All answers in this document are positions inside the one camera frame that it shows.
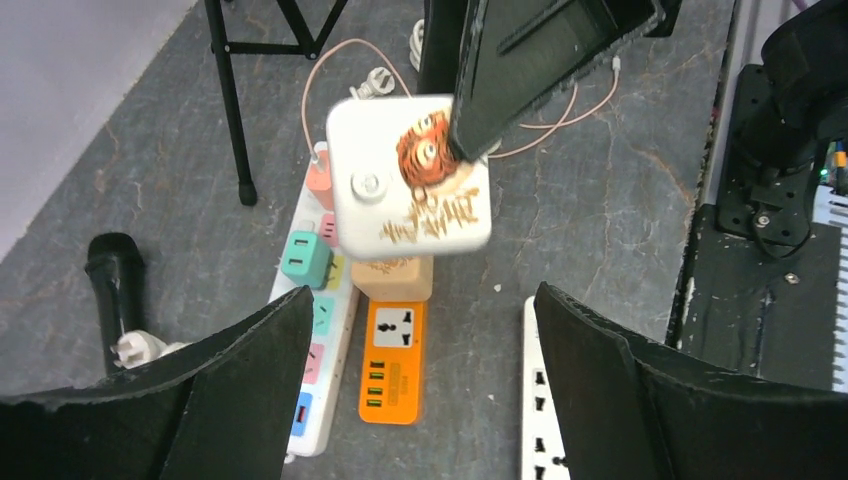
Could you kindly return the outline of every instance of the orange power strip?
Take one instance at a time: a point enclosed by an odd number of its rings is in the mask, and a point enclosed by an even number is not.
[[[421,413],[427,302],[368,302],[359,416],[410,425]]]

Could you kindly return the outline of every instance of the white wall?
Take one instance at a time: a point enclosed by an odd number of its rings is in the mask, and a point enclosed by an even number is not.
[[[0,259],[196,1],[0,2]]]

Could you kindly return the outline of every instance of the orange plug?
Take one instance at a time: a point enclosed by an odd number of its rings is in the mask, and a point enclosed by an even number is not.
[[[315,144],[313,160],[306,172],[306,188],[325,210],[333,211],[333,182],[330,180],[330,151],[327,142]]]

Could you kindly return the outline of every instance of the gray floor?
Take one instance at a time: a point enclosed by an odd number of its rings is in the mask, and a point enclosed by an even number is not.
[[[301,5],[318,25],[331,3]],[[534,152],[492,162],[491,242],[437,260],[421,422],[359,420],[360,311],[329,448],[288,466],[286,478],[516,478],[520,310],[542,280],[662,338],[732,5],[684,2],[671,39],[622,52],[621,88],[609,106]],[[274,2],[237,0],[225,10],[234,39],[291,36]],[[330,43],[371,40],[412,79],[407,41],[421,16],[419,0],[352,0]],[[259,205],[244,208],[208,38],[197,7],[0,265],[0,394],[103,375],[82,270],[98,233],[125,231],[140,244],[150,330],[168,340],[203,338],[267,300],[305,172],[298,105],[311,66],[289,57],[235,61],[260,193]],[[331,104],[377,65],[357,47],[327,63],[309,105],[316,136]],[[580,82],[576,111],[602,98],[610,80],[604,69]],[[566,100],[536,119],[557,118]],[[505,143],[530,137],[516,132]]]

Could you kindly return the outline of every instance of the black microphone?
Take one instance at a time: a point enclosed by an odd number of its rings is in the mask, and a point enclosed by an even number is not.
[[[105,233],[88,246],[85,272],[91,279],[106,374],[120,370],[113,351],[121,335],[144,330],[144,261],[135,241],[125,233]]]

